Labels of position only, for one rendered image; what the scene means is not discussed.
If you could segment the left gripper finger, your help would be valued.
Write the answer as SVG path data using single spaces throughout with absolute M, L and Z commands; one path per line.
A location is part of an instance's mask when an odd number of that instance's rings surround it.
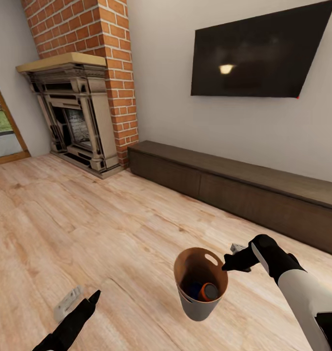
M 89 299 L 88 301 L 90 302 L 90 304 L 92 304 L 95 308 L 96 308 L 96 303 L 98 302 L 98 299 L 100 297 L 100 293 L 101 291 L 98 290 L 97 292 L 95 292 Z

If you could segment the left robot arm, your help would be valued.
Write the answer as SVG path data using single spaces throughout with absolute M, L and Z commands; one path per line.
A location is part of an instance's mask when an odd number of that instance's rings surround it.
M 83 292 L 84 287 L 77 286 L 56 305 L 53 311 L 59 326 L 32 351 L 68 351 L 85 322 L 93 315 L 101 293 L 98 290 L 88 300 L 85 298 L 74 310 L 69 309 Z

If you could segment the trash can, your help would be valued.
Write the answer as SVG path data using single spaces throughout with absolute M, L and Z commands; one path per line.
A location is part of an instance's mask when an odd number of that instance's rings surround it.
M 208 254 L 216 259 L 218 265 L 205 257 Z M 228 287 L 228 270 L 222 270 L 224 263 L 212 251 L 191 247 L 182 251 L 174 262 L 174 277 L 185 314 L 194 321 L 205 320 L 220 301 Z M 189 297 L 190 285 L 197 281 L 201 284 L 213 283 L 218 290 L 218 299 L 200 302 Z

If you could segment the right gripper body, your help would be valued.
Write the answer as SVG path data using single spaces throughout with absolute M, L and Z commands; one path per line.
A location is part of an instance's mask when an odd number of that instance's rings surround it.
M 252 265 L 245 260 L 243 251 L 239 251 L 234 255 L 225 254 L 224 258 L 227 270 L 236 270 L 246 273 L 251 272 L 250 267 L 252 267 Z

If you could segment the can of soda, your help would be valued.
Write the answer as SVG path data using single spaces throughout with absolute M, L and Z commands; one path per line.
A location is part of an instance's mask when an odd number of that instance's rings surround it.
M 200 283 L 201 284 L 201 283 Z M 205 283 L 202 285 L 202 288 L 199 290 L 197 301 L 200 302 L 212 302 L 218 299 L 218 290 L 213 283 Z
M 198 299 L 199 290 L 202 288 L 200 282 L 194 281 L 190 285 L 189 297 L 193 299 Z

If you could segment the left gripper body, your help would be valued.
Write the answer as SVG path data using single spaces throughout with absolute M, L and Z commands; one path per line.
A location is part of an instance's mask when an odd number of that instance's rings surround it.
M 66 318 L 59 324 L 59 327 L 66 326 L 73 332 L 73 342 L 81 331 L 85 322 L 93 315 L 95 307 L 85 298 Z

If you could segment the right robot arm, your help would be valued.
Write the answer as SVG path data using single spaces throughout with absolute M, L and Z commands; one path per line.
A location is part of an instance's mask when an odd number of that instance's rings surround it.
M 268 235 L 258 235 L 248 247 L 232 243 L 222 270 L 249 273 L 261 263 L 286 298 L 313 351 L 332 351 L 332 293 L 283 251 Z

